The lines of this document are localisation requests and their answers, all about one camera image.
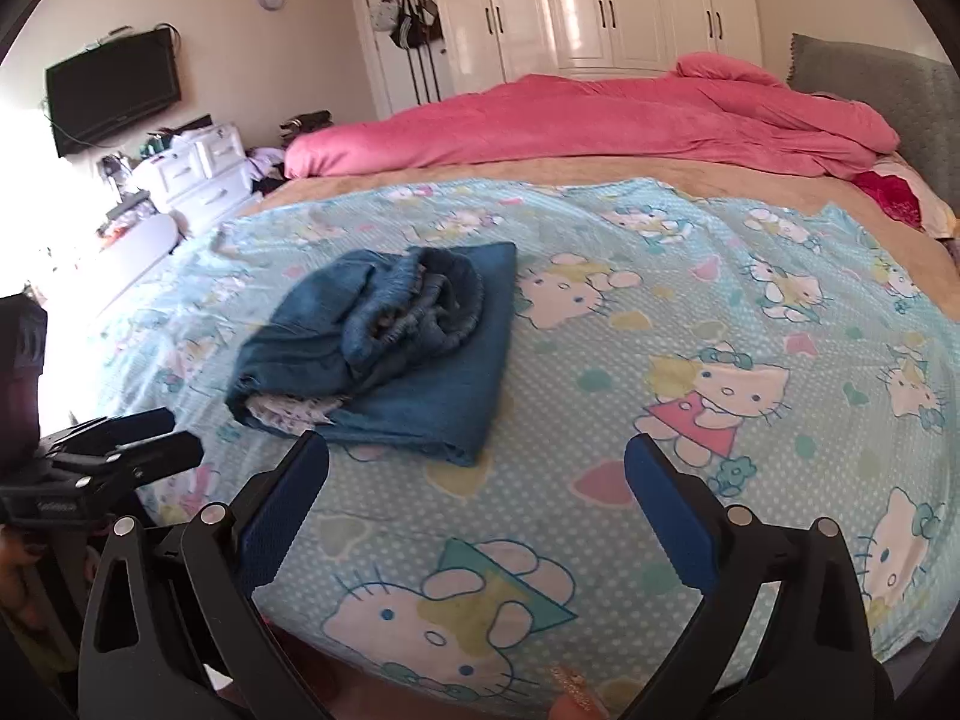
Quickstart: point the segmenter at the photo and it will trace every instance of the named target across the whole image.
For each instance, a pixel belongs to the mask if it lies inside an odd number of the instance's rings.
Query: drawer handle
[[[229,191],[227,191],[226,189],[222,189],[222,190],[218,191],[218,193],[215,194],[213,197],[210,197],[210,199],[204,200],[204,201],[203,201],[203,205],[213,204],[213,203],[215,203],[216,201],[218,201],[219,199],[223,199],[223,198],[226,197],[228,194],[229,194]]]

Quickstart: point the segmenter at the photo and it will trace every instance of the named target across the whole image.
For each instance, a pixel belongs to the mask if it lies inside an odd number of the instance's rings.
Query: pink comforter
[[[711,53],[660,79],[526,76],[478,95],[302,135],[291,178],[563,156],[664,156],[849,179],[899,136],[864,103],[812,97]]]

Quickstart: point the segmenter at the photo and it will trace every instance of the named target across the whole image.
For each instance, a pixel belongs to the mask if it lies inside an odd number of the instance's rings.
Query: tan bed sheet
[[[954,322],[960,322],[960,274],[947,250],[928,236],[891,220],[853,184],[836,178],[773,175],[734,165],[716,165],[659,157],[562,157],[496,162],[485,165],[418,167],[376,175],[301,178],[267,197],[259,210],[309,200],[325,200],[350,191],[392,184],[499,178],[534,184],[602,184],[652,176],[693,196],[757,199],[771,205],[816,214],[833,203],[859,221],[904,266],[920,289]]]

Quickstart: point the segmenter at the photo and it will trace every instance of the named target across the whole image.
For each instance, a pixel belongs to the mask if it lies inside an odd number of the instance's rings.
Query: metal screw
[[[120,517],[120,519],[113,524],[113,532],[116,533],[117,536],[126,536],[127,533],[133,531],[133,528],[136,528],[136,521],[133,517]]]
[[[824,517],[817,523],[817,530],[820,531],[824,536],[833,538],[840,533],[840,526],[829,517]]]
[[[727,509],[727,519],[733,522],[734,525],[743,526],[753,522],[754,516],[750,509],[747,509],[745,506],[731,506]]]
[[[222,503],[210,504],[203,512],[200,512],[200,522],[205,525],[216,525],[227,516],[227,507]]]

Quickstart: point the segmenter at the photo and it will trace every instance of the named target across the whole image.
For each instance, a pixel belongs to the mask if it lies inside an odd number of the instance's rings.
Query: flat screen tv
[[[58,156],[99,146],[181,98],[167,28],[120,38],[47,70]]]

